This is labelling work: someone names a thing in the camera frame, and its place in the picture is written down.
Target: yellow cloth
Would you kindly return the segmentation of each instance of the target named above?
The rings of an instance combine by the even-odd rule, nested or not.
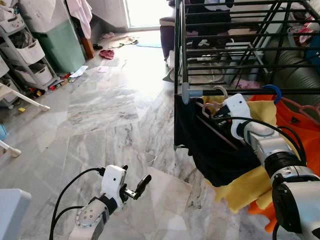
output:
[[[223,96],[204,96],[204,103],[221,103]],[[277,108],[273,101],[248,101],[251,117],[275,126]],[[227,200],[231,212],[237,213],[253,201],[260,209],[265,209],[272,202],[272,186],[266,170],[259,166],[233,180],[229,185],[214,187],[215,201]]]

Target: doorway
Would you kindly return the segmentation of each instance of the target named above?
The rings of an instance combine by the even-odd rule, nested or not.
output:
[[[159,19],[173,11],[166,0],[124,0],[124,3],[129,29],[158,29]]]

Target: electrical cord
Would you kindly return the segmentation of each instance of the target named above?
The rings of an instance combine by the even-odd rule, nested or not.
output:
[[[302,156],[303,156],[303,158],[305,159],[305,165],[307,166],[307,155],[306,155],[306,151],[305,151],[304,145],[303,145],[300,137],[299,137],[298,134],[296,133],[296,131],[293,130],[291,127],[288,127],[288,126],[278,126],[278,129],[287,129],[288,131],[290,131],[290,132],[294,135],[296,141],[297,141],[298,144],[299,144],[299,147],[300,147]]]
[[[249,121],[249,122],[255,122],[255,123],[258,123],[258,124],[265,125],[265,126],[271,128],[271,129],[277,131],[278,133],[280,133],[284,137],[286,137],[292,143],[292,145],[294,146],[294,148],[298,152],[299,157],[301,159],[301,162],[305,166],[307,165],[307,160],[303,158],[303,155],[302,155],[301,150],[300,150],[299,146],[297,145],[297,143],[288,134],[286,134],[285,132],[281,131],[279,128],[277,128],[275,126],[272,126],[272,125],[270,125],[268,123],[265,123],[264,121],[260,121],[260,120],[256,120],[256,119],[252,119],[252,118],[248,118],[248,117],[242,117],[242,116],[230,116],[230,117],[219,117],[219,118],[215,118],[215,117],[211,116],[210,119],[213,120],[213,121],[246,120],[246,121]]]
[[[68,184],[67,186],[65,186],[65,188],[62,190],[62,192],[60,193],[59,197],[58,197],[58,200],[56,201],[56,204],[55,204],[55,207],[54,207],[54,211],[53,211],[53,215],[52,215],[52,220],[51,220],[51,226],[50,226],[50,235],[49,235],[49,240],[54,240],[54,229],[55,229],[55,226],[56,226],[56,215],[57,215],[57,211],[58,211],[58,206],[59,206],[59,203],[61,201],[61,198],[63,196],[63,194],[65,193],[65,191],[71,186],[71,184],[73,184],[78,178],[80,178],[82,175],[88,173],[88,172],[91,172],[91,171],[97,171],[99,172],[99,174],[101,176],[104,175],[105,173],[105,168],[104,167],[95,167],[95,168],[89,168],[81,173],[79,173],[74,179],[72,179]]]
[[[59,218],[66,212],[66,211],[69,211],[71,209],[82,209],[84,206],[70,206],[70,207],[67,207],[65,209],[63,209],[59,215],[55,218],[55,221],[54,221],[54,226],[53,226],[53,229],[55,228]]]
[[[279,226],[280,226],[279,223],[276,222],[272,232],[272,240],[277,240],[277,233],[278,233]]]

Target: green storage box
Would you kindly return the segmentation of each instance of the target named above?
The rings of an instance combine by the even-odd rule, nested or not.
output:
[[[46,33],[34,32],[33,35],[56,72],[75,72],[86,62],[69,20]]]

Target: clothes drying rack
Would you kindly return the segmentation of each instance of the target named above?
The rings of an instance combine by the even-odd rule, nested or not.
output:
[[[175,1],[175,39],[174,39],[174,94],[181,94],[185,104],[189,102],[191,97],[202,96],[219,96],[221,91],[218,89],[210,89],[210,86],[225,85],[225,81],[209,81],[197,83],[191,79],[193,76],[223,76],[224,79],[231,76],[231,82],[238,80],[247,74],[249,76],[267,77],[268,83],[273,84],[277,71],[292,68],[297,65],[299,68],[317,68],[319,65],[305,61],[294,62],[293,64],[281,64],[279,62],[282,51],[303,51],[316,50],[320,51],[320,44],[316,47],[303,47],[291,44],[285,45],[285,38],[293,38],[299,36],[320,36],[319,32],[287,32],[288,24],[306,24],[316,23],[320,25],[319,14],[310,6],[307,0],[253,0],[253,1],[234,1],[233,6],[246,6],[249,10],[234,11],[232,8],[230,21],[214,21],[193,23],[190,17],[207,17],[223,15],[225,11],[212,12],[189,12],[191,8],[205,6],[221,6],[225,3],[194,3],[185,4],[185,0]],[[291,9],[292,4],[299,3],[303,8]],[[252,10],[255,6],[268,6],[262,10]],[[289,19],[292,13],[309,13],[313,19],[292,20]],[[207,27],[227,27],[229,29],[249,29],[255,28],[255,31],[248,34],[213,34],[213,35],[198,35],[187,36],[187,28],[207,28]],[[277,29],[270,29],[271,26],[276,26]],[[240,38],[250,38],[250,41],[237,43]],[[276,46],[268,46],[268,42],[277,38]],[[215,48],[200,49],[194,48],[194,45],[187,44],[191,41],[201,40],[216,40],[224,39],[225,44],[214,46]],[[276,52],[274,62],[264,64],[264,53],[267,51]],[[202,64],[200,66],[192,66],[193,64]],[[274,95],[275,91],[267,88],[253,89],[227,89],[228,95]],[[283,95],[320,95],[320,88],[283,88]],[[184,148],[184,146],[176,146],[174,148]]]

